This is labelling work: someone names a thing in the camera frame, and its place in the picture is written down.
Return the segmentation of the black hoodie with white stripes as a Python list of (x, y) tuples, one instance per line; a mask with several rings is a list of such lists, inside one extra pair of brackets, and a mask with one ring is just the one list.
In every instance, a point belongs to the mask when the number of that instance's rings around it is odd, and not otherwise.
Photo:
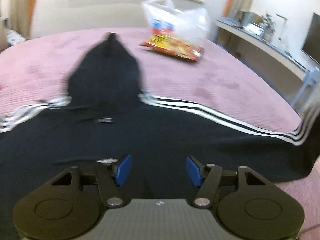
[(130, 155), (129, 198), (192, 198), (193, 155), (223, 168), (245, 165), (272, 182), (307, 177), (319, 158), (319, 102), (289, 133), (271, 132), (204, 105), (141, 89), (137, 60), (114, 33), (82, 58), (67, 95), (1, 117), (1, 239), (19, 239), (15, 204), (62, 171), (92, 171)]

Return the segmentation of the pink quilted bedspread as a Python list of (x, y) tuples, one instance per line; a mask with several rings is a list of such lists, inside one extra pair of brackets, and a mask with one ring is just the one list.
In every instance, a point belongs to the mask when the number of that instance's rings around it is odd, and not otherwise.
[[(10, 47), (1, 53), (1, 114), (11, 115), (23, 105), (56, 98), (64, 93), (67, 79), (86, 51), (107, 36), (107, 29), (49, 35)], [(154, 53), (139, 42), (143, 29), (119, 29), (118, 38), (136, 56), (144, 89), (157, 96), (203, 104), (272, 131), (295, 129), (299, 117), (255, 72), (222, 48), (206, 42), (198, 63)], [(78, 153), (96, 156), (105, 147), (133, 149), (140, 135), (103, 135), (89, 142), (87, 135), (58, 139), (53, 133), (18, 125), (1, 136), (1, 239), (18, 239), (11, 212), (18, 199), (37, 188), (60, 164), (46, 165), (42, 157), (66, 156), (62, 145), (74, 145)]]

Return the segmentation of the yellow red snack packet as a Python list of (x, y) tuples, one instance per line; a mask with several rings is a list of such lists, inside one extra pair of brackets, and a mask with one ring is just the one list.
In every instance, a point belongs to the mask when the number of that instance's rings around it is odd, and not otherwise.
[(140, 45), (162, 54), (194, 62), (197, 62), (204, 52), (202, 47), (164, 34), (153, 35)]

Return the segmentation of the light blue chair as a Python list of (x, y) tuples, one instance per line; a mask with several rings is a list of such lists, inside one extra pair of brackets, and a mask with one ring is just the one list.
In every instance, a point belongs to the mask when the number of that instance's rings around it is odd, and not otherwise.
[[(303, 84), (294, 99), (290, 103), (290, 106), (296, 111), (300, 111), (303, 106), (306, 104), (311, 94), (315, 90), (317, 84), (319, 83), (319, 68), (315, 67), (312, 70), (308, 70), (307, 74), (304, 76)], [(296, 108), (296, 103), (299, 102), (300, 97), (302, 96), (302, 101), (300, 102), (299, 108)]]

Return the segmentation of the white plastic shopping bag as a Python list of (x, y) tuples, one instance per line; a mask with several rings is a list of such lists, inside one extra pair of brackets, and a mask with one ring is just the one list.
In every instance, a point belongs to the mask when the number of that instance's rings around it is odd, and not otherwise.
[(198, 7), (178, 10), (172, 0), (142, 2), (144, 14), (151, 28), (196, 46), (202, 46), (210, 30), (207, 10)]

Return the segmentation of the black monitor screen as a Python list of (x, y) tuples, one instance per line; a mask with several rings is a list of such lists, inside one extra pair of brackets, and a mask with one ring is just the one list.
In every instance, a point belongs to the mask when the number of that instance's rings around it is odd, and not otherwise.
[(320, 17), (313, 13), (302, 51), (319, 64), (320, 61)]

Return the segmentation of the white blue bedside bag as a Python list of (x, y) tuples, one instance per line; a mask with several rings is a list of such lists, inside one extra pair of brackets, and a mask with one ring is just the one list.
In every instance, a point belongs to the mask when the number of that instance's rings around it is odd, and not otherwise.
[(14, 46), (14, 45), (20, 44), (20, 43), (22, 43), (22, 42), (27, 40), (25, 37), (23, 37), (21, 34), (17, 33), (14, 30), (8, 30), (7, 31), (6, 39), (7, 39), (7, 43), (10, 46)]

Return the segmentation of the beige orange left curtain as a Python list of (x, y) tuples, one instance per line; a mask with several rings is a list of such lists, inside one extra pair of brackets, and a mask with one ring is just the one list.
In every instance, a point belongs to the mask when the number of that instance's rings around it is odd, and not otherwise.
[(10, 28), (26, 39), (30, 38), (36, 0), (10, 0)]

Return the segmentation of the long white wall desk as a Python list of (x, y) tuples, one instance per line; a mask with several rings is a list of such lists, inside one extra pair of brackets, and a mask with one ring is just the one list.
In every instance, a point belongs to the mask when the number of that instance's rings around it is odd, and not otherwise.
[(216, 25), (219, 28), (216, 44), (251, 68), (286, 101), (293, 100), (303, 85), (306, 68), (225, 18), (217, 19)]

